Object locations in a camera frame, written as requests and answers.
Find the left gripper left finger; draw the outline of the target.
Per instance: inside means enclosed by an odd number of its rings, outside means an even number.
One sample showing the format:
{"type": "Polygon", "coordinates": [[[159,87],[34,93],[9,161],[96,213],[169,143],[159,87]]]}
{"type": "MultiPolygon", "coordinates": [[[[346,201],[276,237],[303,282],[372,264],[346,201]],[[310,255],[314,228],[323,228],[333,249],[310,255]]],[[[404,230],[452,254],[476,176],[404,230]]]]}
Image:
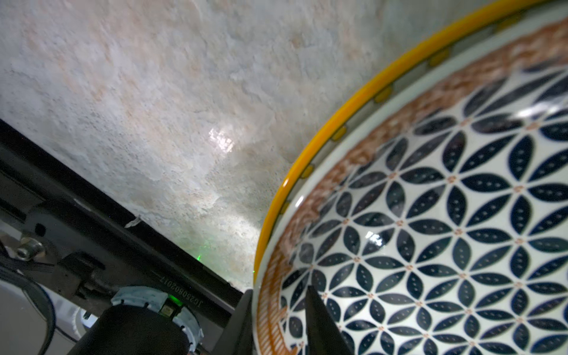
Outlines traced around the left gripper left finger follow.
{"type": "Polygon", "coordinates": [[[253,355],[253,290],[247,290],[215,345],[213,355],[253,355]]]}

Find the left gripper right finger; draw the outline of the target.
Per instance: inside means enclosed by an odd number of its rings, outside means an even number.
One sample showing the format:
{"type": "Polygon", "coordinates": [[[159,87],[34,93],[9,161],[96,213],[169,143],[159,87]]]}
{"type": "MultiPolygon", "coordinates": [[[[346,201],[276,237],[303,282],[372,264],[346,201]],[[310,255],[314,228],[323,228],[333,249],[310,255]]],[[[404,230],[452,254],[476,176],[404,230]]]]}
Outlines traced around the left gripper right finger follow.
{"type": "Polygon", "coordinates": [[[306,333],[310,354],[353,354],[317,290],[311,285],[306,290],[306,333]]]}

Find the yellow rim patterned plate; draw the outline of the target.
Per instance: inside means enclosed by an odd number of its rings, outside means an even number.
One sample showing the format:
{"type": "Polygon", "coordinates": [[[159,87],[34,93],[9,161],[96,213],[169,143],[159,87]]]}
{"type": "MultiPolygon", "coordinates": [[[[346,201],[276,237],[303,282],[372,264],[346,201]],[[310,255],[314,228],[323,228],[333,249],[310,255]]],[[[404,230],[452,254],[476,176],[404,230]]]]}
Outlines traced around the yellow rim patterned plate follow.
{"type": "Polygon", "coordinates": [[[259,354],[311,354],[309,289],[352,354],[567,352],[567,3],[509,1],[358,110],[257,272],[259,354]]]}

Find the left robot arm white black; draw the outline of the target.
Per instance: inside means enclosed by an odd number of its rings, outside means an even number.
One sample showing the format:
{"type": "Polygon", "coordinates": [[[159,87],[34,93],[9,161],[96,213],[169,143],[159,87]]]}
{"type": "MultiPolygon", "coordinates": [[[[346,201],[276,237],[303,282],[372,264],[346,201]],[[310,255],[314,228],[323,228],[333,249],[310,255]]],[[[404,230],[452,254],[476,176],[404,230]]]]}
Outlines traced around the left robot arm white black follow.
{"type": "MultiPolygon", "coordinates": [[[[313,287],[306,292],[306,330],[311,354],[351,354],[313,287]]],[[[71,354],[196,354],[204,333],[178,299],[154,288],[122,288],[112,306],[73,346],[71,354]]]]}

